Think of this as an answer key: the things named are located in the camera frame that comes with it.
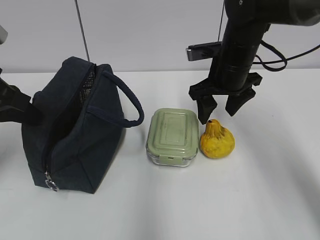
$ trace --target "white table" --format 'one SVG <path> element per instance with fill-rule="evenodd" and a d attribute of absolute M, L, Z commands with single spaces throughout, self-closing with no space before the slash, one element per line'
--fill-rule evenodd
<path fill-rule="evenodd" d="M 20 125 L 1 123 L 0 240 L 320 239 L 320 69 L 258 72 L 264 78 L 256 97 L 235 117 L 224 110 L 226 98 L 216 98 L 212 117 L 234 134 L 234 152 L 221 160 L 199 153 L 187 168 L 147 160 L 150 120 L 159 108 L 197 112 L 189 86 L 208 72 L 119 73 L 145 120 L 127 130 L 94 195 L 34 186 Z M 33 95 L 53 75 L 1 76 Z M 136 118 L 121 99 L 127 117 Z"/>

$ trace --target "zipper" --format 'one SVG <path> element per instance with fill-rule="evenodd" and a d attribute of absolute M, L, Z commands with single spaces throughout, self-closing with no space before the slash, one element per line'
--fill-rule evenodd
<path fill-rule="evenodd" d="M 59 191 L 59 187 L 55 184 L 54 181 L 52 181 L 52 178 L 50 176 L 50 174 L 46 171 L 45 173 L 45 184 L 48 186 L 48 188 L 50 188 L 51 190 L 58 192 Z"/>
<path fill-rule="evenodd" d="M 94 71 L 94 74 L 96 75 L 96 65 L 93 65 L 90 70 L 88 71 L 88 73 L 86 74 L 86 76 L 83 78 L 83 80 L 81 81 L 79 87 L 76 90 L 76 93 L 74 94 L 74 96 L 72 97 L 72 99 L 70 100 L 70 102 L 68 103 L 68 105 L 66 106 L 66 108 L 64 109 L 63 112 L 61 112 L 59 114 L 59 116 L 54 120 L 52 127 L 51 127 L 51 131 L 49 132 L 49 141 L 45 146 L 45 151 L 44 154 L 42 155 L 42 159 L 41 159 L 41 165 L 42 165 L 42 169 L 43 172 L 45 174 L 45 184 L 53 191 L 57 192 L 59 191 L 59 187 L 55 184 L 55 182 L 52 180 L 51 178 L 51 167 L 52 167 L 52 152 L 54 150 L 54 146 L 56 145 L 57 142 L 59 142 L 61 139 L 65 138 L 73 129 L 73 127 L 71 127 L 70 129 L 67 129 L 67 134 L 65 134 L 64 130 L 60 129 L 60 134 L 57 134 L 57 131 L 59 131 L 59 129 L 56 129 L 56 126 L 60 123 L 61 119 L 63 119 L 63 117 L 65 117 L 66 113 L 70 112 L 70 108 L 74 107 L 76 102 L 76 98 L 79 98 L 79 103 L 80 103 L 80 91 L 81 89 L 84 87 L 85 82 L 88 79 L 89 74 L 91 73 L 91 71 Z M 80 112 L 81 112 L 82 108 L 79 109 L 79 114 L 76 114 L 74 116 L 75 121 L 73 122 L 73 126 L 75 125 L 77 119 L 79 118 Z"/>

